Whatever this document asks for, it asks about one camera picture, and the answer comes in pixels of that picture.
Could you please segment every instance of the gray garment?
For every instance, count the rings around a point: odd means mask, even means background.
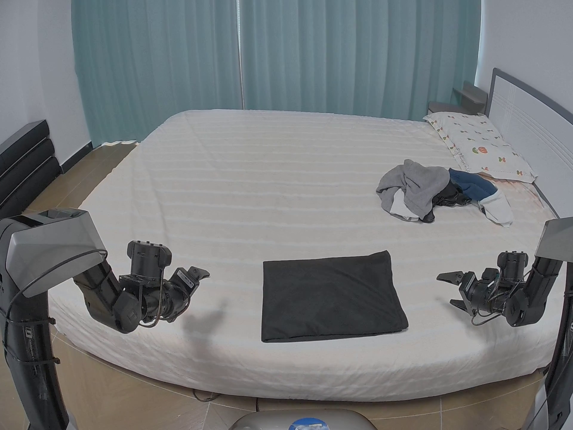
[[[423,219],[432,210],[432,198],[446,188],[450,181],[448,169],[425,168],[421,164],[405,159],[389,170],[380,180],[376,192],[382,200],[382,208],[390,213],[394,195],[404,191],[404,204],[412,213]]]

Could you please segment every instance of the teal curtain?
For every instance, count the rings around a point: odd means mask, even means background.
[[[245,108],[421,119],[474,81],[481,0],[239,0]]]
[[[236,0],[72,0],[93,144],[142,140],[183,110],[242,108]]]

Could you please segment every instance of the white headboard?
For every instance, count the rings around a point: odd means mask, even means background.
[[[573,216],[573,113],[494,68],[485,114],[537,173],[534,185],[555,213]]]

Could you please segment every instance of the black leather headboard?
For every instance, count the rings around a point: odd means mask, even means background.
[[[46,120],[0,144],[0,219],[20,215],[60,172]]]

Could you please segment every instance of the bed sheet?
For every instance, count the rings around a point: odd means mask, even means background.
[[[69,280],[49,292],[57,328],[77,346],[137,373],[227,394],[313,400],[404,400],[457,391],[547,365],[563,277],[536,325],[481,327],[449,305],[440,272],[477,274],[505,250],[533,257],[553,218],[531,188],[496,184],[515,222],[474,206],[403,222],[380,207],[380,177],[405,158],[458,168],[427,123],[268,111],[186,111],[169,118],[90,194],[116,275],[128,241],[166,244],[176,267],[207,269],[175,323],[123,335],[92,320]],[[261,341],[262,262],[388,250],[409,328],[346,340]]]

